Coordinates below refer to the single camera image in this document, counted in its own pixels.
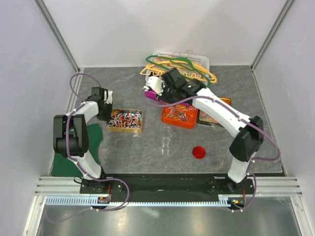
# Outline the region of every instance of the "orange container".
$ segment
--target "orange container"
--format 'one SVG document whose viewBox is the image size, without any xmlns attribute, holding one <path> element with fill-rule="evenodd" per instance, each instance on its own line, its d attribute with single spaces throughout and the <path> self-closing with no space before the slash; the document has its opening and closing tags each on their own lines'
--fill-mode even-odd
<svg viewBox="0 0 315 236">
<path fill-rule="evenodd" d="M 179 104 L 174 107 L 163 108 L 162 122 L 186 129 L 193 129 L 197 120 L 197 115 L 197 108 Z"/>
</svg>

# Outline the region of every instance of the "gray floor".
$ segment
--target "gray floor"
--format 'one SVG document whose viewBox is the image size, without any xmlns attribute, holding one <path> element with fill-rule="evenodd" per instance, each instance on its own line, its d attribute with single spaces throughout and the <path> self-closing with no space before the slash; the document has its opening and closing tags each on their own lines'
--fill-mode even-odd
<svg viewBox="0 0 315 236">
<path fill-rule="evenodd" d="M 109 132 L 104 122 L 96 119 L 103 129 L 104 139 L 99 147 L 99 159 L 107 173 L 227 173 L 232 156 L 229 146 L 232 137 L 226 130 L 195 125 L 188 130 L 161 121 L 162 108 L 151 107 L 140 99 L 145 77 L 142 67 L 86 68 L 85 73 L 96 76 L 102 86 L 113 91 L 113 108 L 144 111 L 141 134 Z M 232 99 L 232 106 L 249 116 L 258 115 L 264 120 L 265 131 L 270 134 L 266 116 L 249 66 L 212 66 L 210 71 L 218 82 L 211 90 Z M 79 93 L 91 95 L 97 84 L 83 77 Z M 162 148 L 167 142 L 168 148 Z M 192 156 L 195 146 L 203 146 L 206 156 L 197 160 Z M 259 156 L 275 156 L 273 146 L 265 141 Z M 258 161 L 252 166 L 256 173 L 281 172 L 277 162 Z"/>
<path fill-rule="evenodd" d="M 300 236 L 289 202 L 255 198 L 243 213 L 217 207 L 130 206 L 112 212 L 89 210 L 60 224 L 50 224 L 42 217 L 39 228 L 45 236 Z M 46 207 L 50 219 L 57 221 L 86 206 Z"/>
</svg>

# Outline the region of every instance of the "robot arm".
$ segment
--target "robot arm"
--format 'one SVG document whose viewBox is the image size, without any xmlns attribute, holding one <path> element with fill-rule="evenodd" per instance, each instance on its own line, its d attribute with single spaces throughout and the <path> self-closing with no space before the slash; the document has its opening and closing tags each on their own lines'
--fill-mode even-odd
<svg viewBox="0 0 315 236">
<path fill-rule="evenodd" d="M 200 81 L 192 79 L 187 82 L 176 68 L 165 72 L 162 78 L 149 77 L 144 89 L 152 89 L 157 94 L 157 100 L 167 103 L 175 103 L 193 96 L 207 97 L 208 99 L 195 98 L 187 101 L 187 103 L 212 116 L 232 135 L 234 141 L 229 150 L 233 155 L 233 159 L 228 177 L 234 183 L 242 182 L 246 177 L 246 170 L 251 158 L 263 142 L 263 136 L 242 121 L 252 123 L 263 129 L 263 122 L 260 117 L 250 118 L 238 112 L 215 96 Z"/>
<path fill-rule="evenodd" d="M 110 119 L 113 106 L 112 94 L 112 91 L 100 87 L 92 88 L 92 95 L 86 99 L 86 105 L 77 111 L 70 120 L 70 129 L 73 129 L 73 134 L 69 135 L 69 150 L 72 157 L 70 160 L 76 166 L 79 162 L 82 169 L 94 178 L 100 178 L 105 173 L 90 154 L 86 124 L 95 116 L 99 120 L 108 121 Z M 54 117 L 54 151 L 65 158 L 67 158 L 65 124 L 69 115 L 70 113 L 67 113 Z M 83 171 L 81 172 L 85 179 L 90 179 Z"/>
</svg>

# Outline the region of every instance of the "red round object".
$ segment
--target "red round object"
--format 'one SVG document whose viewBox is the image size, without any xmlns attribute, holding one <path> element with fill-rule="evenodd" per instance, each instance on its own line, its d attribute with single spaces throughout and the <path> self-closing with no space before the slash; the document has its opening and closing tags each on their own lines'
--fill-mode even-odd
<svg viewBox="0 0 315 236">
<path fill-rule="evenodd" d="M 196 146 L 192 150 L 192 155 L 196 159 L 202 159 L 206 155 L 206 150 L 201 146 Z"/>
</svg>

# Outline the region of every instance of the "bin of clothespins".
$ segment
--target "bin of clothespins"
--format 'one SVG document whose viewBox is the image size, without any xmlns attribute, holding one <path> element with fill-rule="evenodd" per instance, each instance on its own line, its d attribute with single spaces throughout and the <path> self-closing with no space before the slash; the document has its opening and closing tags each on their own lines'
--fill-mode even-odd
<svg viewBox="0 0 315 236">
<path fill-rule="evenodd" d="M 111 119 L 106 123 L 108 131 L 141 133 L 143 123 L 142 110 L 113 109 Z"/>
<path fill-rule="evenodd" d="M 164 107 L 162 111 L 162 122 L 193 129 L 197 120 L 198 109 L 183 104 L 174 107 Z"/>
</svg>

